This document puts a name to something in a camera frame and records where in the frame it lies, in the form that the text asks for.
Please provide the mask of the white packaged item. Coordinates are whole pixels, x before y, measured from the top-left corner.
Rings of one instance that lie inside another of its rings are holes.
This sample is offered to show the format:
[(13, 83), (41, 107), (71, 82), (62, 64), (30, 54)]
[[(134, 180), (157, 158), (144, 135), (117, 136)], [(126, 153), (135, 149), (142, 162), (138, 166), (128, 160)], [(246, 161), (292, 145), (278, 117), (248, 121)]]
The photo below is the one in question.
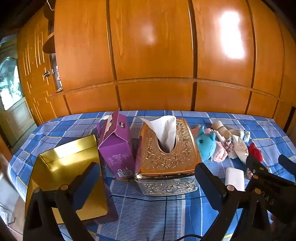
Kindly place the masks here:
[(228, 153), (228, 157), (231, 159), (239, 158), (243, 164), (246, 164), (249, 153), (245, 142), (243, 142), (239, 136), (232, 135), (231, 143), (233, 147)]

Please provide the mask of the red sock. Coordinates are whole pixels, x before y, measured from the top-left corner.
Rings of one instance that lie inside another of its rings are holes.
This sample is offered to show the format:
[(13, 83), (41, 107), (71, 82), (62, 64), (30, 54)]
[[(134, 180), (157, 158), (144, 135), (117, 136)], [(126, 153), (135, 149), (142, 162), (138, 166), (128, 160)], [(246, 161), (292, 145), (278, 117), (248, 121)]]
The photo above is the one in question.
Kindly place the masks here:
[(255, 143), (251, 143), (247, 148), (249, 155), (255, 157), (257, 161), (261, 163), (263, 162), (262, 152), (256, 147)]

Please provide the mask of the ornate gold tissue box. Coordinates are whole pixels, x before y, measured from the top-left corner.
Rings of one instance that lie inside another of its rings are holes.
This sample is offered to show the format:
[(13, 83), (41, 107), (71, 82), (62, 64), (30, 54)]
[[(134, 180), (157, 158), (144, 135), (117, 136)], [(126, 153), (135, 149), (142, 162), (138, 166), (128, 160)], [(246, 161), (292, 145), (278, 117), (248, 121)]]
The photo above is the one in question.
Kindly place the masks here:
[(174, 196), (194, 192), (199, 184), (195, 167), (201, 157), (187, 121), (177, 118), (174, 149), (167, 153), (154, 131), (144, 123), (138, 140), (134, 178), (147, 196)]

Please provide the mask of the white foam sponge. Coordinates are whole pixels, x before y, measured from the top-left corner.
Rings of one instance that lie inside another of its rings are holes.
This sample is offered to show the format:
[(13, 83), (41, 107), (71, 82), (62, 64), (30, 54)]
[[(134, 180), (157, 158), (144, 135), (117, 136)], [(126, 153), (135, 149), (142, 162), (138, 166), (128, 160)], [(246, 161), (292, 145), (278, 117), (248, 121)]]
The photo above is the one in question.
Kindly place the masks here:
[(245, 191), (244, 172), (236, 168), (227, 168), (225, 176), (225, 185), (232, 185), (238, 191)]

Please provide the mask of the blue plush toy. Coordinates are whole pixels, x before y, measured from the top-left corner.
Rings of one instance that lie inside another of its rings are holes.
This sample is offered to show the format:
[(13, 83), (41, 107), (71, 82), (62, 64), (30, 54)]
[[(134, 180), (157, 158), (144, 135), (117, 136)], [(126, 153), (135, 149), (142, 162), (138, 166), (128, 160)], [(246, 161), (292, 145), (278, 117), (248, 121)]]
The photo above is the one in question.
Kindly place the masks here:
[(191, 129), (202, 161), (211, 159), (216, 149), (216, 134), (210, 128), (197, 125)]

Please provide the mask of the white tissue paper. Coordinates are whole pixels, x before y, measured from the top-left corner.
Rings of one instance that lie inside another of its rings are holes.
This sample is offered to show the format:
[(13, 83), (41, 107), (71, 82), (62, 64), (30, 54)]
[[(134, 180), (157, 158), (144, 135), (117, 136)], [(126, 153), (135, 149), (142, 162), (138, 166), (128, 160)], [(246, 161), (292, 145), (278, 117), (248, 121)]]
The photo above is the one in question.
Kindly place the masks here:
[(173, 115), (166, 115), (155, 120), (141, 118), (151, 128), (158, 138), (164, 152), (171, 152), (175, 147), (177, 119)]

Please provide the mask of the wooden door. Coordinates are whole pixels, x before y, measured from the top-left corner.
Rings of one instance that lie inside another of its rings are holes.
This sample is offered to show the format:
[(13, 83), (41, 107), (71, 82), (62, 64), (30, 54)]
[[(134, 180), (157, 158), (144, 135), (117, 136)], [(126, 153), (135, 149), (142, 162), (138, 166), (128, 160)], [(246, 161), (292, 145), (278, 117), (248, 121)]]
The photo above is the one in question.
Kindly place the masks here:
[(1, 135), (15, 153), (36, 128), (21, 87), (16, 35), (1, 40)]

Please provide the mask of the gold metal tray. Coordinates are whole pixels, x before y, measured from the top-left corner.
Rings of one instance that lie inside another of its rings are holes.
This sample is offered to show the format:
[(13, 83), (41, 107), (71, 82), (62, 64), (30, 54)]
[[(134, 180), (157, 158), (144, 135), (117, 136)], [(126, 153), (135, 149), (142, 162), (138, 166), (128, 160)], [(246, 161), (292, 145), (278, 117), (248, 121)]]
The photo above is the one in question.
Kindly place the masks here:
[[(63, 184), (70, 184), (91, 164), (100, 164), (96, 135), (89, 135), (45, 151), (36, 159), (29, 179), (25, 213), (36, 188), (43, 191), (56, 190)], [(88, 199), (76, 211), (82, 221), (96, 219), (108, 213), (102, 171)]]

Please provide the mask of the purple cardboard carton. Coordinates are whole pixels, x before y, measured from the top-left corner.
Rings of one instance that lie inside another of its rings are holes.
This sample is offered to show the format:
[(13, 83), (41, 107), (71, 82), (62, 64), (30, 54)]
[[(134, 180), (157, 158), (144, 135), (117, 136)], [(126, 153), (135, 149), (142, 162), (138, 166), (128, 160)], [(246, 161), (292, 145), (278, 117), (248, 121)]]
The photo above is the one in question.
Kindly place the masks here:
[(96, 125), (98, 151), (116, 179), (131, 178), (135, 171), (130, 128), (119, 110), (104, 116)]

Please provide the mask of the pink washcloth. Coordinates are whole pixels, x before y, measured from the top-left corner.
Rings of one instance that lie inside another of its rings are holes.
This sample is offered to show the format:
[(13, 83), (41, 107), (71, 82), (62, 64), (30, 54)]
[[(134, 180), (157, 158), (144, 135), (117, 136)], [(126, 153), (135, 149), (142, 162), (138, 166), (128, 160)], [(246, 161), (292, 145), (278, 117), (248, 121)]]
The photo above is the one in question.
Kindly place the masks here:
[(216, 141), (216, 148), (212, 155), (212, 161), (220, 163), (223, 162), (228, 156), (227, 151), (224, 149), (219, 141)]

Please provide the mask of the wooden wardrobe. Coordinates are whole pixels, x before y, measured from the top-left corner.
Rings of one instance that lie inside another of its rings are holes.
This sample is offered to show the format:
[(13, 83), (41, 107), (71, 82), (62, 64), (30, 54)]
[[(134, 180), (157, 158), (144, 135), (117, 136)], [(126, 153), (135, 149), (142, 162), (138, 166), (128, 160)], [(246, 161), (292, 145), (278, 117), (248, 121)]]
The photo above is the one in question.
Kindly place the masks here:
[(48, 1), (17, 51), (37, 124), (120, 109), (295, 125), (295, 41), (267, 1)]

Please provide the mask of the blue plaid bedsheet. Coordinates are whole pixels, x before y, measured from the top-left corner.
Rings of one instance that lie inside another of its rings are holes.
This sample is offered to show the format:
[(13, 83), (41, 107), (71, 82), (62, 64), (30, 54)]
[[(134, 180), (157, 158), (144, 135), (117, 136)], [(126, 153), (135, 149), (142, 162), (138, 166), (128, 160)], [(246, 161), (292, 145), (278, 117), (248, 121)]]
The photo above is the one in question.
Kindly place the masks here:
[(295, 240), (295, 146), (274, 120), (176, 110), (111, 111), (39, 126), (9, 162), (34, 221), (54, 192), (64, 240)]

